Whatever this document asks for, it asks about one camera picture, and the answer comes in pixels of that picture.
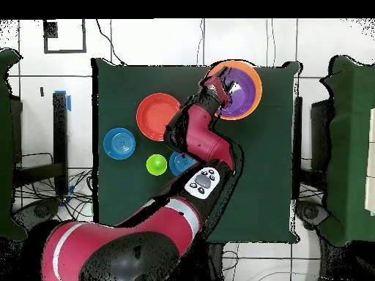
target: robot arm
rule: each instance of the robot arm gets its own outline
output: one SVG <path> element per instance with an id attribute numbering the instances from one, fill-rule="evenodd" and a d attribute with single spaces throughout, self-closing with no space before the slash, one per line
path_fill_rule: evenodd
<path id="1" fill-rule="evenodd" d="M 42 255 L 42 281 L 164 281 L 189 250 L 234 170 L 228 141 L 209 129 L 229 104 L 219 77 L 200 82 L 166 128 L 164 141 L 198 162 L 149 199 L 132 217 L 108 227 L 63 222 Z"/>

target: table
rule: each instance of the table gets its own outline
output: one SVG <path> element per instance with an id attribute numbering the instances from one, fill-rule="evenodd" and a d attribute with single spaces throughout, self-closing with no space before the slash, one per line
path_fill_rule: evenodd
<path id="1" fill-rule="evenodd" d="M 170 180 L 146 170 L 152 154 L 167 160 L 172 154 L 163 142 L 152 141 L 140 132 L 135 114 L 146 96 L 162 92 L 185 103 L 198 90 L 198 81 L 209 67 L 113 66 L 102 59 L 92 65 L 98 87 L 98 210 L 94 221 L 115 225 L 129 217 Z M 300 66 L 286 63 L 282 68 L 256 68 L 263 86 L 261 102 L 248 117 L 238 121 L 219 120 L 218 132 L 241 145 L 245 165 L 241 179 L 210 242 L 264 241 L 296 242 L 290 232 L 292 108 L 294 75 Z M 113 160 L 104 152 L 105 134 L 124 127 L 135 137 L 136 147 L 127 160 Z"/>

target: blue tape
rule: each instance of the blue tape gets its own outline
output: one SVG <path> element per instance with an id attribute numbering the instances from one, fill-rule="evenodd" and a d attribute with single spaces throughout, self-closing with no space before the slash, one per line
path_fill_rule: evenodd
<path id="1" fill-rule="evenodd" d="M 70 199 L 71 199 L 70 196 L 68 196 L 68 197 L 65 198 L 64 201 L 67 202 L 67 203 L 69 203 L 69 202 L 70 202 Z"/>
<path id="2" fill-rule="evenodd" d="M 72 110 L 72 106 L 71 106 L 71 103 L 70 103 L 70 95 L 67 97 L 67 109 L 68 109 L 69 111 Z"/>

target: light blue bowl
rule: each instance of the light blue bowl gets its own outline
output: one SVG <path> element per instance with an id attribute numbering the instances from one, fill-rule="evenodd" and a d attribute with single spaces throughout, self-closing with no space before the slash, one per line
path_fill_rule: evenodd
<path id="1" fill-rule="evenodd" d="M 196 160 L 187 155 L 183 157 L 182 154 L 177 152 L 173 152 L 171 157 L 169 157 L 169 168 L 175 176 L 180 175 L 195 163 Z"/>
<path id="2" fill-rule="evenodd" d="M 115 160 L 125 160 L 135 149 L 133 134 L 125 128 L 113 128 L 104 137 L 104 151 Z"/>

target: black frame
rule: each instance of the black frame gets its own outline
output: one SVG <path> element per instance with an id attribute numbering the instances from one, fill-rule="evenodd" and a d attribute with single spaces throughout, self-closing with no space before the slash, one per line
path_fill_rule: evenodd
<path id="1" fill-rule="evenodd" d="M 43 28 L 46 30 L 48 28 L 48 23 L 46 20 L 43 21 Z M 85 53 L 86 52 L 86 21 L 82 20 L 82 50 L 48 50 L 48 38 L 57 37 L 49 36 L 44 33 L 44 54 L 64 54 L 64 53 Z"/>
<path id="2" fill-rule="evenodd" d="M 18 101 L 18 107 L 12 110 L 13 132 L 16 157 L 21 157 L 21 111 L 19 108 L 22 102 L 19 97 L 13 98 Z M 67 100 L 65 94 L 53 94 L 53 155 L 54 163 L 47 165 L 38 165 L 33 167 L 16 167 L 13 178 L 14 187 L 35 183 L 37 181 L 54 178 L 55 191 L 57 196 L 63 196 L 68 193 L 67 184 Z"/>

